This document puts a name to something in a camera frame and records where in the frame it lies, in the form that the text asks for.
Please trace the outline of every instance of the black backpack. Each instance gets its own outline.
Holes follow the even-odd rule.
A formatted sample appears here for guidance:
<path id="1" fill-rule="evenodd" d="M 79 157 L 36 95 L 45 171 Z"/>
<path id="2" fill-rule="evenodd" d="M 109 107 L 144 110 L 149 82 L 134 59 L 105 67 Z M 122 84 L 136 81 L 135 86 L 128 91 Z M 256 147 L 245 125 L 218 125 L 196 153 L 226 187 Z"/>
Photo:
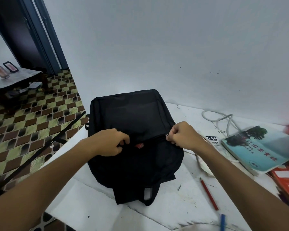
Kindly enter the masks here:
<path id="1" fill-rule="evenodd" d="M 175 179 L 183 160 L 183 149 L 166 140 L 173 121 L 156 90 L 143 90 L 91 101 L 88 136 L 116 128 L 130 136 L 116 156 L 96 156 L 88 164 L 96 180 L 113 188 L 117 204 L 140 200 L 149 206 L 160 184 Z M 144 199 L 144 189 L 151 197 Z"/>

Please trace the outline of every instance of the red pencil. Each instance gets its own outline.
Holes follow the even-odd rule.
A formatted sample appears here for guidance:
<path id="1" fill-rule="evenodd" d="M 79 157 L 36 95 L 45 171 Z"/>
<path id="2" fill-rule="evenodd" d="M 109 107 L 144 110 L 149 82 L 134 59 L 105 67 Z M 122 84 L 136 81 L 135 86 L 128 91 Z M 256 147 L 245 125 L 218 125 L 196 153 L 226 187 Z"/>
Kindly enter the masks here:
<path id="1" fill-rule="evenodd" d="M 204 190 L 206 191 L 206 193 L 207 193 L 209 199 L 211 200 L 211 203 L 213 204 L 213 207 L 215 208 L 216 211 L 218 211 L 219 208 L 217 207 L 217 205 L 216 205 L 216 203 L 215 203 L 215 201 L 214 201 L 212 195 L 210 194 L 210 191 L 208 190 L 208 188 L 207 188 L 207 186 L 205 185 L 205 183 L 204 183 L 204 181 L 202 180 L 202 178 L 200 178 L 200 182 L 201 182 L 201 184 L 202 184 Z"/>

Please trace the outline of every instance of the dark doorway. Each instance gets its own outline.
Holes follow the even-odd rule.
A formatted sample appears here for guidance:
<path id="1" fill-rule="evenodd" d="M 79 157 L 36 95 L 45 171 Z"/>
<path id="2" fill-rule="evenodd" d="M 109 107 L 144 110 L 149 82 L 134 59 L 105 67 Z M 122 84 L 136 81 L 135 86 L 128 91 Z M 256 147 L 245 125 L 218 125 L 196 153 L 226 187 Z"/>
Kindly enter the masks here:
<path id="1" fill-rule="evenodd" d="M 46 71 L 29 27 L 17 0 L 0 0 L 0 32 L 20 66 Z"/>

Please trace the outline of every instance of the picture frame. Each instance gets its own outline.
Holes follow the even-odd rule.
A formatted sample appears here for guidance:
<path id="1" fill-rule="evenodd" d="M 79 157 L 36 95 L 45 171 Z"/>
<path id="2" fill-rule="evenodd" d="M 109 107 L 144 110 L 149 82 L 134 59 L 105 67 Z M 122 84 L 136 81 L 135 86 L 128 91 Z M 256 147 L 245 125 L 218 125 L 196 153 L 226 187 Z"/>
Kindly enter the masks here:
<path id="1" fill-rule="evenodd" d="M 9 74 L 6 72 L 6 70 L 0 66 L 0 77 L 1 78 L 8 78 L 9 77 Z"/>
<path id="2" fill-rule="evenodd" d="M 13 65 L 11 62 L 5 62 L 3 64 L 11 73 L 16 73 L 19 71 L 19 69 Z"/>

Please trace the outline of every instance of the black picture frame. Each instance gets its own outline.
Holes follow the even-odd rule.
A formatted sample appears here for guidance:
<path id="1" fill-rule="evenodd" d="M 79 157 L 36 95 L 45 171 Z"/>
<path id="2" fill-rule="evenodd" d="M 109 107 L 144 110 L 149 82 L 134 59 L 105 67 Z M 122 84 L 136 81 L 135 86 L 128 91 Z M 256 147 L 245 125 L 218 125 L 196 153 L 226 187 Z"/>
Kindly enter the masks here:
<path id="1" fill-rule="evenodd" d="M 10 68 L 7 66 L 7 64 L 11 64 L 16 70 L 10 69 Z M 19 71 L 19 69 L 18 69 L 15 65 L 13 65 L 13 63 L 11 63 L 11 62 L 5 62 L 3 65 L 4 65 L 11 73 L 16 73 L 16 72 Z"/>

